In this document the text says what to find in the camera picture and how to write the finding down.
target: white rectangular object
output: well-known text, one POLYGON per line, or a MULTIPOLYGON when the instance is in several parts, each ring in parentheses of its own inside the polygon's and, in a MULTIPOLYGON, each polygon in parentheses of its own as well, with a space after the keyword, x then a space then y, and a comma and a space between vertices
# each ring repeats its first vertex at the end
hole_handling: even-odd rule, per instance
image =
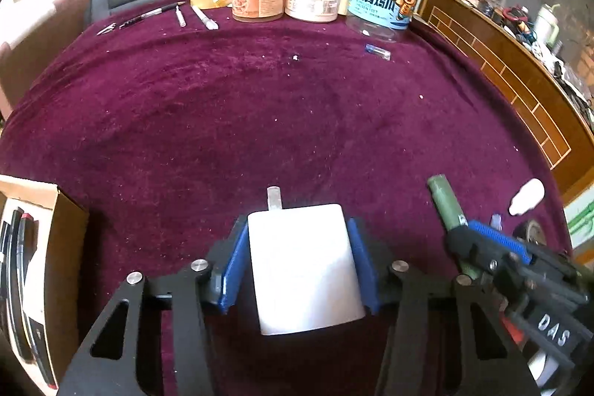
POLYGON ((365 316, 338 204, 248 216, 260 331, 311 331, 365 316))

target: wooden sideboard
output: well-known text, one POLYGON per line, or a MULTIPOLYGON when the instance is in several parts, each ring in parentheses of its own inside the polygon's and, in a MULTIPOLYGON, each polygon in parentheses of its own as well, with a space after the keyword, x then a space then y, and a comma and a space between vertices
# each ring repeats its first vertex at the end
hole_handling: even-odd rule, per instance
POLYGON ((532 53, 461 0, 424 0, 421 17, 474 60, 516 109, 549 162, 564 204, 594 183, 594 136, 532 53))

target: silver bolt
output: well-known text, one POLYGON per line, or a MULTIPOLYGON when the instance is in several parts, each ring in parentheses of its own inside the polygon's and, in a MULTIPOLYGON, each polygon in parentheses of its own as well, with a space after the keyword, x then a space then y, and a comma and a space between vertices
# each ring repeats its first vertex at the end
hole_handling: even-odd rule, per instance
POLYGON ((472 285, 472 279, 466 274, 460 274, 456 277, 456 282, 460 285, 472 285))
POLYGON ((405 261, 392 262, 392 270, 395 272, 406 272, 408 269, 409 265, 405 261))
POLYGON ((189 266, 192 268, 192 270, 194 272, 201 272, 201 271, 205 270, 206 268, 208 268, 209 263, 208 263, 208 261, 205 261, 204 259, 196 259, 189 266))
POLYGON ((139 283, 143 279, 143 275, 140 272, 130 272, 126 277, 126 282, 130 285, 139 283))

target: green cylinder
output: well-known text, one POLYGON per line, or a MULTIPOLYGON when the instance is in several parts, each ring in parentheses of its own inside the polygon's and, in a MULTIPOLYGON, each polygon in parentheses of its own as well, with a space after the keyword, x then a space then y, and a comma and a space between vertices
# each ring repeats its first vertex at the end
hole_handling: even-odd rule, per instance
POLYGON ((446 230, 449 231, 461 225, 467 225, 466 217, 446 176, 436 175, 431 177, 427 180, 427 185, 431 190, 433 201, 446 230))

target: purple tablecloth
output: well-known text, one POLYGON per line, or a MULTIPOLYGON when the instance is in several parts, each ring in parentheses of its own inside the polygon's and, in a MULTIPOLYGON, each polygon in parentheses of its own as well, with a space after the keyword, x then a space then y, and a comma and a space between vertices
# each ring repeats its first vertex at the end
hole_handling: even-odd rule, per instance
MULTIPOLYGON (((44 72, 0 138, 0 171, 57 183, 90 209, 79 294, 88 331, 126 277, 173 273, 227 236, 234 219, 266 208, 279 185, 285 207, 339 203, 362 216, 394 253, 452 276, 444 228, 426 187, 447 175, 468 218, 503 213, 507 231, 537 218, 549 245, 569 248, 562 205, 541 151, 480 71, 420 23, 391 61, 369 38, 290 17, 234 21, 173 12, 96 37, 87 29, 44 72), (532 177, 545 200, 506 215, 532 177)), ((130 13, 116 16, 121 22, 130 13)), ((210 318, 223 394, 372 394, 387 322, 260 336, 253 287, 210 318)), ((171 346, 163 361, 173 394, 171 346)))

